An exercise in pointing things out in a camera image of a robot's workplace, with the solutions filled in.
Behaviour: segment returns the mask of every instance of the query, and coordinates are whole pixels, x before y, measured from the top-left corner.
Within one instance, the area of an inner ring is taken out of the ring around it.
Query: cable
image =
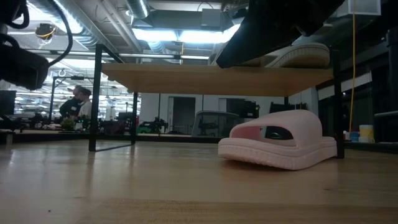
[[[24,15],[24,21],[21,24],[16,24],[15,22],[10,22],[8,25],[14,29],[25,29],[29,26],[30,17],[29,10],[26,5],[26,0],[21,1],[19,12],[22,11],[22,15]]]
[[[10,35],[0,34],[0,40],[5,40],[5,41],[9,42],[13,47],[19,48],[18,41],[16,39],[14,39],[13,37],[11,37]]]
[[[356,24],[355,24],[356,0],[354,0],[353,10],[353,88],[351,90],[351,110],[349,113],[349,131],[353,128],[353,111],[354,111],[354,89],[355,89],[355,74],[356,74]]]
[[[49,67],[51,67],[52,65],[55,65],[56,63],[61,61],[63,58],[65,58],[69,54],[69,52],[73,46],[73,36],[72,36],[72,31],[70,30],[70,27],[69,27],[69,22],[68,22],[67,18],[65,17],[64,13],[62,12],[62,10],[60,9],[60,7],[58,6],[58,4],[55,3],[54,0],[48,0],[48,1],[55,8],[55,10],[60,14],[62,21],[65,24],[65,27],[67,28],[67,34],[68,34],[67,49],[59,57],[57,57],[55,60],[53,60],[52,62],[49,63]]]
[[[51,32],[49,32],[48,34],[44,34],[44,35],[38,35],[38,34],[36,34],[36,36],[37,37],[48,37],[48,36],[50,36],[51,34],[53,34],[54,32],[55,32],[55,29],[56,28],[54,28]]]
[[[201,2],[201,3],[199,4],[197,11],[199,11],[199,8],[200,8],[200,6],[201,6],[203,3],[206,3],[206,4],[209,5],[212,9],[214,9],[214,7],[213,7],[210,3],[206,2],[206,1],[203,1],[203,2]]]
[[[94,10],[95,19],[97,20],[97,22],[100,22],[100,23],[102,23],[102,22],[105,22],[105,21],[107,21],[107,17],[105,17],[105,18],[104,18],[104,19],[102,19],[102,20],[98,20],[98,16],[97,16],[97,9],[98,9],[98,5],[96,5],[96,6],[95,6],[95,10]]]

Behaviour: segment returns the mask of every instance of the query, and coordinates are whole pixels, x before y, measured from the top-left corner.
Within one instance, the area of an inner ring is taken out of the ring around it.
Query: wooden shelf
[[[333,78],[333,70],[104,63],[102,72],[139,93],[291,96]]]

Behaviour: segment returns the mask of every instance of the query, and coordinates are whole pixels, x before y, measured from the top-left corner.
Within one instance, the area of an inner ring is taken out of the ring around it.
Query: fluorescent light
[[[221,40],[222,43],[226,43],[229,40],[231,40],[232,36],[238,31],[239,27],[241,27],[240,24],[237,24],[235,26],[232,26],[231,28],[224,30],[223,32],[223,39]]]
[[[65,58],[65,59],[62,59],[62,63],[64,63],[65,65],[69,65],[69,67],[73,67],[73,68],[95,68],[94,60]]]
[[[211,32],[203,30],[183,31],[179,41],[194,44],[219,44],[228,42],[239,29],[240,24],[232,26],[224,32]]]
[[[101,80],[108,80],[108,76],[104,73],[101,73]]]
[[[133,29],[137,39],[144,41],[177,41],[173,30],[143,30]]]
[[[62,84],[64,84],[64,85],[70,85],[70,83],[68,83],[68,82],[65,82],[65,81],[62,81],[62,82],[61,82],[61,80],[59,80],[59,79],[57,79],[57,81],[56,81],[56,82],[62,83]]]
[[[162,54],[119,54],[120,57],[139,57],[139,58],[161,58],[161,59],[174,59],[173,55]]]
[[[51,96],[51,93],[18,93],[17,95]],[[54,96],[73,96],[73,94],[54,93]]]
[[[10,31],[7,33],[8,35],[32,35],[35,34],[35,32],[24,32],[24,31]]]
[[[209,60],[209,56],[181,55],[181,59]]]
[[[186,30],[182,32],[179,41],[193,44],[212,44],[221,43],[222,38],[222,32]]]

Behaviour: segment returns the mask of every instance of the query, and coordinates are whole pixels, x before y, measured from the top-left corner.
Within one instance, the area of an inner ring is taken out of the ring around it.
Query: blue cup
[[[349,138],[351,139],[352,142],[359,142],[359,133],[352,132],[349,134]]]

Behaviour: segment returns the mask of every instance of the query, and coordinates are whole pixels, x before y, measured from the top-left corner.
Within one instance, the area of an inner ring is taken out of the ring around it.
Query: wooden tabletop
[[[139,93],[291,96],[333,78],[332,70],[104,63],[102,72]]]
[[[397,155],[347,150],[286,171],[220,159],[216,144],[87,149],[0,148],[1,223],[398,223]]]

